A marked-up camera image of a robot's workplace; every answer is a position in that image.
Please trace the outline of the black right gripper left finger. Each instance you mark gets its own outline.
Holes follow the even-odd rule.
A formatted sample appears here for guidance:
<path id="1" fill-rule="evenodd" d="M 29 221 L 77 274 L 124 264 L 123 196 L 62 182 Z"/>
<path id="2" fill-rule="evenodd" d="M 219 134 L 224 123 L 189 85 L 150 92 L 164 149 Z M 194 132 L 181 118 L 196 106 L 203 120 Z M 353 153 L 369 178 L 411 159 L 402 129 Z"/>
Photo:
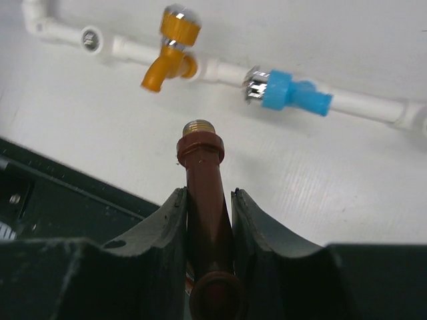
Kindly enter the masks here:
<path id="1" fill-rule="evenodd" d="M 183 319 L 186 189 L 103 245 L 1 243 L 2 319 Z"/>

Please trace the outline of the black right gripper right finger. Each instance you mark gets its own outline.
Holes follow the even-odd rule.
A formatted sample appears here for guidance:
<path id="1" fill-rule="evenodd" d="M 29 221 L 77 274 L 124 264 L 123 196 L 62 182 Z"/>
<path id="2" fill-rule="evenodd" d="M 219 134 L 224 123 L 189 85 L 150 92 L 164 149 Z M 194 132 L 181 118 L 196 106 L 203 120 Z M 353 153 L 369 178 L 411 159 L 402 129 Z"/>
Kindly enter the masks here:
<path id="1" fill-rule="evenodd" d="M 232 193 L 235 268 L 249 319 L 425 319 L 426 247 L 321 247 Z"/>

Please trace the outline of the brown water faucet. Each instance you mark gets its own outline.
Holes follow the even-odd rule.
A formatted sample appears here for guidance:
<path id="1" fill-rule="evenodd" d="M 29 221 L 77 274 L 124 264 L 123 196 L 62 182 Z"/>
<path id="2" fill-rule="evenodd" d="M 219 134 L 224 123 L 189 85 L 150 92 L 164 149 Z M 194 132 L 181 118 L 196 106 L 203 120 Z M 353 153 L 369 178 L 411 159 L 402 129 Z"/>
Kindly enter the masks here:
<path id="1" fill-rule="evenodd" d="M 184 126 L 177 160 L 186 171 L 193 319 L 246 316 L 246 291 L 234 272 L 234 236 L 220 173 L 224 154 L 224 143 L 209 121 L 197 119 Z"/>

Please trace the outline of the white PVC pipe frame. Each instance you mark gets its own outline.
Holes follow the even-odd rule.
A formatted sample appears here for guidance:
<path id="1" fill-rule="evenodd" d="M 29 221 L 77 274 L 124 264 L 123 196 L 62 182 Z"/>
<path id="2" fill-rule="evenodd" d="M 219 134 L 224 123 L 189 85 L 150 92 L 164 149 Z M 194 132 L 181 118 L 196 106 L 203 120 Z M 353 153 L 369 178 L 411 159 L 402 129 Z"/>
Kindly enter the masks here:
<path id="1" fill-rule="evenodd" d="M 28 33 L 45 41 L 58 41 L 81 47 L 88 55 L 102 60 L 131 61 L 148 67 L 159 56 L 159 48 L 132 41 L 124 35 L 88 25 L 76 28 L 61 23 L 49 15 L 48 1 L 23 1 L 21 10 Z M 197 62 L 197 73 L 185 81 L 222 83 L 243 91 L 246 74 L 254 67 L 243 67 L 221 59 L 198 55 L 187 49 Z M 339 89 L 307 77 L 294 76 L 296 81 L 307 80 L 318 91 L 333 95 L 329 111 L 337 111 L 393 125 L 399 129 L 426 133 L 426 104 L 415 101 L 399 102 L 372 95 Z"/>

